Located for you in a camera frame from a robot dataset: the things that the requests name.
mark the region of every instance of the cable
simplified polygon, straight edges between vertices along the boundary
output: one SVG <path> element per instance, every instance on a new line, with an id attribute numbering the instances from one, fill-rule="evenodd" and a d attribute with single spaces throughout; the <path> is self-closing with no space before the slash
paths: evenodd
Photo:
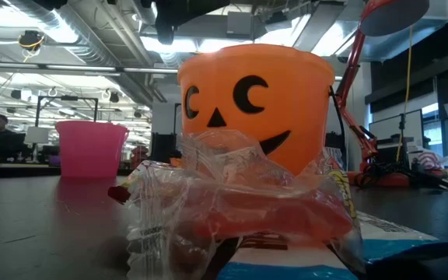
<path id="1" fill-rule="evenodd" d="M 405 124 L 405 114 L 408 111 L 408 101 L 409 101 L 409 89 L 411 88 L 411 58 L 412 58 L 412 26 L 409 27 L 409 53 L 408 53 L 408 77 L 407 77 L 407 85 L 405 88 L 405 102 L 404 102 L 404 124 Z M 401 130 L 401 136 L 398 141 L 397 147 L 397 162 L 399 161 L 401 155 L 401 146 L 402 140 L 404 137 L 404 130 Z"/>
<path id="2" fill-rule="evenodd" d="M 338 102 L 336 101 L 336 97 L 334 96 L 334 90 L 333 90 L 333 86 L 330 86 L 330 96 L 333 98 L 333 103 L 334 103 L 334 108 L 336 110 L 336 114 L 338 115 L 338 121 L 340 122 L 340 130 L 341 130 L 341 155 L 347 155 L 347 149 L 345 147 L 345 128 L 343 126 L 343 120 L 341 119 L 341 112 L 340 112 L 340 107 L 338 106 Z"/>
<path id="3" fill-rule="evenodd" d="M 98 30 L 104 30 L 105 27 L 109 26 L 109 23 L 105 23 L 102 27 L 98 26 L 98 22 L 96 21 L 96 14 L 98 13 L 98 7 L 96 7 L 94 9 L 94 13 L 93 13 L 93 22 L 94 22 L 94 26 L 98 29 Z"/>
<path id="4" fill-rule="evenodd" d="M 25 57 L 25 59 L 23 60 L 23 63 L 26 63 L 27 62 L 27 60 L 30 58 L 30 53 Z M 8 83 L 8 82 L 10 82 L 12 79 L 13 79 L 13 77 L 15 76 L 15 74 L 16 73 L 18 73 L 18 71 L 19 70 L 17 70 L 17 71 L 15 71 L 15 72 L 13 72 L 2 84 L 1 84 L 1 86 L 0 86 L 0 89 L 2 89 L 4 86 L 5 86 L 5 84 L 6 83 Z"/>
<path id="5" fill-rule="evenodd" d="M 355 175 L 354 183 L 360 188 L 374 187 L 385 175 L 392 173 L 408 175 L 409 172 L 410 170 L 402 163 L 370 163 L 361 173 Z"/>
<path id="6" fill-rule="evenodd" d="M 24 44 L 21 44 L 21 43 L 20 43 L 20 38 L 22 38 L 22 35 L 19 36 L 19 45 L 20 45 L 20 47 L 33 47 L 33 49 L 34 49 L 37 45 L 43 43 L 43 40 L 44 40 L 44 36 L 42 36 L 41 39 L 40 39 L 39 41 L 37 41 L 36 43 L 29 44 L 29 45 L 24 45 Z"/>
<path id="7" fill-rule="evenodd" d="M 236 5 L 234 3 L 231 3 L 231 5 L 235 6 L 240 12 L 243 12 L 243 10 L 241 10 L 241 8 L 238 5 Z"/>

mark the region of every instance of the ceiling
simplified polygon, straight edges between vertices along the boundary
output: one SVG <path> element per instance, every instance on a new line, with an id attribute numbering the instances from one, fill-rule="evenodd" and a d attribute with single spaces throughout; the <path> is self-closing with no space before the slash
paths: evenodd
<path id="1" fill-rule="evenodd" d="M 431 3 L 435 2 L 444 1 L 431 0 Z M 318 54 L 333 65 L 338 76 L 345 70 L 339 57 L 348 56 L 352 49 L 351 39 L 364 6 L 363 0 L 232 0 L 232 5 L 179 26 L 174 42 L 167 46 L 156 39 L 153 25 L 140 24 L 144 19 L 137 13 L 138 8 L 132 0 L 118 0 L 116 5 L 97 0 L 69 0 L 67 5 L 53 12 L 22 0 L 2 0 L 0 3 L 0 61 L 3 62 L 177 68 L 198 52 L 217 51 L 236 44 L 263 43 Z M 439 14 L 447 10 L 448 1 L 445 3 L 433 10 L 434 18 L 442 17 L 426 26 L 428 32 L 446 23 L 446 15 Z M 251 21 L 252 27 L 246 27 L 252 10 L 256 16 Z M 281 11 L 286 19 L 273 24 L 272 13 Z M 156 15 L 158 11 L 153 6 L 148 12 Z M 19 36 L 26 30 L 36 30 L 44 35 L 45 41 L 38 52 L 25 51 L 17 44 Z M 393 51 L 392 54 L 380 52 L 381 59 L 401 51 L 391 47 L 393 44 L 401 47 L 400 37 L 374 41 L 369 38 L 368 42 L 364 49 L 368 59 L 375 59 L 371 57 L 372 50 L 379 50 L 380 45 Z M 13 90 L 30 93 L 30 97 L 26 100 L 12 98 Z M 149 143 L 152 117 L 149 108 L 153 102 L 180 102 L 180 89 L 174 74 L 100 76 L 84 72 L 83 75 L 63 75 L 59 71 L 44 74 L 39 69 L 35 73 L 0 69 L 0 113 L 13 119 L 15 129 L 24 129 L 33 123 L 37 96 L 55 93 L 56 96 L 97 98 L 99 120 L 117 121 L 135 131 L 131 133 L 130 145 Z M 111 93 L 118 93 L 118 103 L 109 101 Z M 91 106 L 91 102 L 84 100 L 54 100 L 41 112 L 45 121 L 40 125 L 53 127 L 55 119 L 66 117 L 90 119 L 93 117 Z M 9 107 L 16 108 L 16 112 L 8 113 Z M 75 110 L 76 114 L 64 116 L 58 112 L 66 107 Z M 142 116 L 134 117 L 135 110 L 140 110 Z"/>

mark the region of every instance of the window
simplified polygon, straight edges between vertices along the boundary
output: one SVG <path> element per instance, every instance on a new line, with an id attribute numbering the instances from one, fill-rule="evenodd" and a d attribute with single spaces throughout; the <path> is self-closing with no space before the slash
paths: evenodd
<path id="1" fill-rule="evenodd" d="M 423 129 L 425 130 L 425 137 L 430 139 L 428 142 L 428 149 L 443 156 L 442 125 L 440 124 L 440 121 L 424 123 Z"/>
<path id="2" fill-rule="evenodd" d="M 434 103 L 422 108 L 423 130 L 425 137 L 429 139 L 427 149 L 443 156 L 442 124 L 439 119 L 439 104 Z"/>

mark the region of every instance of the desk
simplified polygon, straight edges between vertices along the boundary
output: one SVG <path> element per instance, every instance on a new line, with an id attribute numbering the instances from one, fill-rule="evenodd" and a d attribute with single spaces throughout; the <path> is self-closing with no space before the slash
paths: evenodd
<path id="1" fill-rule="evenodd" d="M 127 212 L 107 197 L 112 185 L 0 179 L 0 279 L 125 280 Z M 354 197 L 359 210 L 448 238 L 448 192 L 369 189 Z M 448 258 L 425 265 L 436 279 L 448 279 Z"/>
<path id="2" fill-rule="evenodd" d="M 448 240 L 448 191 L 352 188 L 352 197 L 360 211 Z M 448 280 L 448 257 L 422 263 L 432 279 Z"/>

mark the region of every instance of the red lamp arm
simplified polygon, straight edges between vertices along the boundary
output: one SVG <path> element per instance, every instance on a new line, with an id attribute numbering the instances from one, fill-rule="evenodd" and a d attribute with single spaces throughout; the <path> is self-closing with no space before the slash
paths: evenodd
<path id="1" fill-rule="evenodd" d="M 355 136 L 359 140 L 362 150 L 362 163 L 360 165 L 360 170 L 367 166 L 369 159 L 374 157 L 378 150 L 376 149 L 376 137 L 372 135 L 371 139 L 366 137 L 369 132 L 364 128 L 357 125 L 354 117 L 346 110 L 347 97 L 350 87 L 354 82 L 357 71 L 359 70 L 359 58 L 364 44 L 364 39 L 366 36 L 357 29 L 355 32 L 355 40 L 352 47 L 352 52 L 348 57 L 348 67 L 345 70 L 343 78 L 341 79 L 340 86 L 337 89 L 335 98 L 338 103 L 338 108 L 340 109 L 341 116 L 345 119 L 350 129 L 355 133 Z"/>

